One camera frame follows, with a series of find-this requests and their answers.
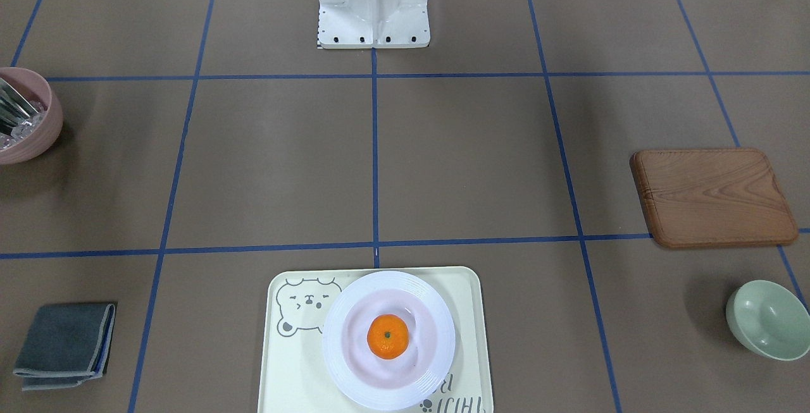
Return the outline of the orange fruit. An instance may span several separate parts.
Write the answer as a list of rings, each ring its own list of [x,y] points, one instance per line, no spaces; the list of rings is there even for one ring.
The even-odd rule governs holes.
[[[379,315],[368,327],[366,343],[368,350],[377,358],[392,361],[402,356],[409,347],[408,325],[395,314]]]

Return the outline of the white round plate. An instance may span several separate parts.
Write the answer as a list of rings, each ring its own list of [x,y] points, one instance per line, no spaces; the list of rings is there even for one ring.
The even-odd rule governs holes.
[[[408,342],[392,359],[373,353],[377,318],[405,326]],[[376,271],[339,293],[322,330],[322,356],[338,390],[368,409],[407,409],[439,387],[453,363],[456,330],[449,306],[427,281],[403,271]]]

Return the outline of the cream bear tray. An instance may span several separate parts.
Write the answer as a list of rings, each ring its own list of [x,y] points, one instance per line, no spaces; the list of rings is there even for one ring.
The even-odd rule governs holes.
[[[362,407],[343,395],[327,372],[322,330],[333,302],[357,278],[403,271],[436,289],[454,320],[455,354],[448,375],[428,398],[402,410]],[[480,278],[464,266],[287,271],[267,287],[259,412],[492,412]]]

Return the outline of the wooden cutting board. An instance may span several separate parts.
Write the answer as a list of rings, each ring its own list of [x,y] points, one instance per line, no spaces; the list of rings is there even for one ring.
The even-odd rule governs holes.
[[[799,236],[755,148],[641,150],[630,169],[651,237],[666,249],[790,245]]]

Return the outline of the grey folded cloth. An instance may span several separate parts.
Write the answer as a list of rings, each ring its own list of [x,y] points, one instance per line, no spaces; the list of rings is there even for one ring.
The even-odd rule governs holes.
[[[13,374],[22,379],[22,391],[71,389],[102,378],[117,311],[114,302],[40,307],[13,367]]]

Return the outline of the green bowl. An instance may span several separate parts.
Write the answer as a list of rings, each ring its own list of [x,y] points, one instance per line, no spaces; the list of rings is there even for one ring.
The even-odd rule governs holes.
[[[808,353],[808,312],[780,284],[744,283],[728,298],[725,316],[732,335],[750,352],[776,361],[797,361]]]

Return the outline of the clear ice cubes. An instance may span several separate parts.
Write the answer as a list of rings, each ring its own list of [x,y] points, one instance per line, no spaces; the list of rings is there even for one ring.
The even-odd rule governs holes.
[[[2,102],[1,115],[1,144],[2,151],[14,147],[29,137],[35,128],[44,121],[46,108],[41,102],[29,100],[29,104],[35,109],[30,117],[23,118],[18,115],[17,110],[12,110],[10,104]]]

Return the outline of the pink bowl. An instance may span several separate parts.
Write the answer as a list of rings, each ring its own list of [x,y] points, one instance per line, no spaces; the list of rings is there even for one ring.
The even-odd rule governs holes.
[[[63,129],[63,106],[49,82],[38,73],[20,67],[4,67],[1,75],[23,98],[44,106],[42,121],[35,125],[32,133],[2,149],[2,165],[22,163],[40,156],[55,143]]]

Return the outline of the metal scoop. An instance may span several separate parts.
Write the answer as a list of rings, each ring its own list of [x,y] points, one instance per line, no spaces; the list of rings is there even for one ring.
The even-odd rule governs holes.
[[[11,109],[17,110],[18,115],[22,116],[23,118],[30,117],[31,113],[35,111],[32,105],[29,104],[29,100],[24,98],[21,93],[19,93],[3,78],[1,79],[1,109],[2,102],[5,102],[5,104],[10,104]]]

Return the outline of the white pedestal base plate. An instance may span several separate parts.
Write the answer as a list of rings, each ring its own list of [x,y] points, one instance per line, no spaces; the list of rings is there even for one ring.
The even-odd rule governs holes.
[[[423,48],[431,43],[427,6],[375,6],[357,13],[348,6],[319,8],[316,44],[325,49]]]

